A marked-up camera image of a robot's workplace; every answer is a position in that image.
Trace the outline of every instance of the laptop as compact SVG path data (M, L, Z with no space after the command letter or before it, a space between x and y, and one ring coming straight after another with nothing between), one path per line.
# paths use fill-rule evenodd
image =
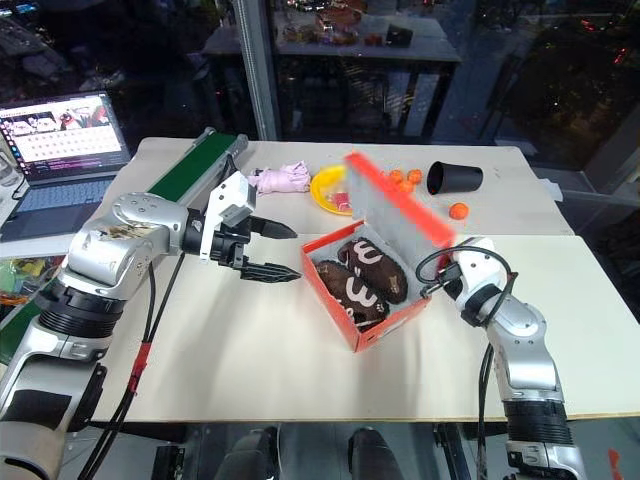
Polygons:
M0 107L0 132L29 184L0 242L77 232L131 158L105 92Z

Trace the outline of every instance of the yellow plate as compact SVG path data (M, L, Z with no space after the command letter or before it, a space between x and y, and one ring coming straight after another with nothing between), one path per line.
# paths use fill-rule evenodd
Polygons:
M347 167L345 165L334 165L320 170L311 180L311 196L325 210L336 215L351 216L351 210L340 211L338 207L327 200L325 192L335 183L346 181Z

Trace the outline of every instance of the open box lid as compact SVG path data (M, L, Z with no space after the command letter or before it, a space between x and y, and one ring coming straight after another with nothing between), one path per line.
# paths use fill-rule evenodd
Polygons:
M345 162L353 218L371 225L408 267L415 268L425 257L453 243L455 232L449 225L411 194L398 190L363 154L349 154ZM424 275L434 277L437 265L426 265Z

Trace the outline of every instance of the laptop screen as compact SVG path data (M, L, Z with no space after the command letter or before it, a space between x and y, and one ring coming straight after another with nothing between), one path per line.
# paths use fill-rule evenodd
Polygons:
M115 172L129 161L104 92L0 108L0 131L28 182Z

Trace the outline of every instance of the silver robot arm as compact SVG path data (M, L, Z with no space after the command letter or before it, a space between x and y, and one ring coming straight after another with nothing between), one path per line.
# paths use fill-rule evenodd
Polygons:
M250 263L251 232L293 238L285 225L250 216L255 189L236 172L212 193L207 216L158 196L119 197L75 235L59 275L36 297L41 308L0 380L0 478L58 476L65 433L89 422L106 368L99 360L149 267L179 252L240 271L241 278L289 281L281 265Z
M494 250L486 238L465 246ZM508 293L485 322L504 288L501 265L492 256L456 251L439 275L437 284L444 285L463 319L486 330L495 351L507 417L507 458L519 470L511 478L586 480L580 450L567 426L558 371L544 344L547 323L542 314Z

